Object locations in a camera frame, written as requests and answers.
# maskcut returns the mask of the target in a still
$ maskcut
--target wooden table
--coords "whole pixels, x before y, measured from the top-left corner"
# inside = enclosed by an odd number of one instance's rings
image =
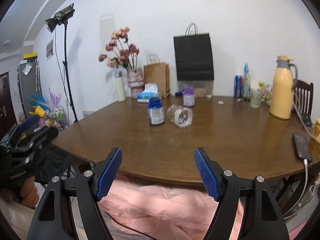
[[[165,111],[182,98],[162,99]],[[266,179],[304,169],[294,154],[292,134],[303,131],[297,116],[281,120],[261,104],[232,97],[197,98],[192,125],[178,128],[166,117],[163,125],[150,126],[147,105],[127,98],[115,102],[62,131],[53,143],[72,155],[97,163],[113,147],[123,153],[120,171],[132,176],[183,185],[202,185],[193,152],[203,147],[212,160],[237,176]],[[313,163],[320,161],[320,145],[310,140]]]

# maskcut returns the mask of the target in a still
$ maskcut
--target yellow object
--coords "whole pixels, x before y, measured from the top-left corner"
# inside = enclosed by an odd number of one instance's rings
[[[32,108],[35,109],[35,112],[29,112],[29,114],[32,114],[32,115],[38,115],[40,118],[44,117],[45,116],[45,111],[42,109],[41,106],[33,106]]]
[[[29,53],[29,54],[25,54],[23,55],[23,59],[26,59],[28,57],[37,57],[38,53],[34,52],[34,53]]]
[[[290,66],[295,65],[290,64],[289,60],[293,59],[278,56],[278,66],[273,77],[270,114],[280,119],[289,119],[291,114],[294,82]]]
[[[320,118],[318,118],[317,121],[316,121],[316,125],[313,128],[313,134],[312,135],[320,140]]]

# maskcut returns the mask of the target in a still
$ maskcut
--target tissue box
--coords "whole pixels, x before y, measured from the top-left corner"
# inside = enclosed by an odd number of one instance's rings
[[[160,98],[161,99],[161,92],[158,92],[156,94],[140,93],[137,95],[138,103],[148,103],[150,98]]]

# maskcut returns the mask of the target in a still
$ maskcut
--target ceiling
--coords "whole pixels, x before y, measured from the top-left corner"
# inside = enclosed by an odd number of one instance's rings
[[[15,0],[0,22],[0,59],[20,54],[65,0]]]

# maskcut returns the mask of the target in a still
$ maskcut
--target silver bolt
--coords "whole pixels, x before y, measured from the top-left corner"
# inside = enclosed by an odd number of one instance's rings
[[[85,171],[83,175],[85,177],[90,177],[92,175],[92,171]]]
[[[53,178],[52,178],[52,182],[58,182],[59,181],[59,177],[58,176],[54,176]]]
[[[225,170],[223,174],[226,175],[227,177],[230,177],[232,175],[232,171]]]
[[[259,182],[264,182],[264,177],[258,176],[258,177],[257,177],[257,181],[259,181]]]

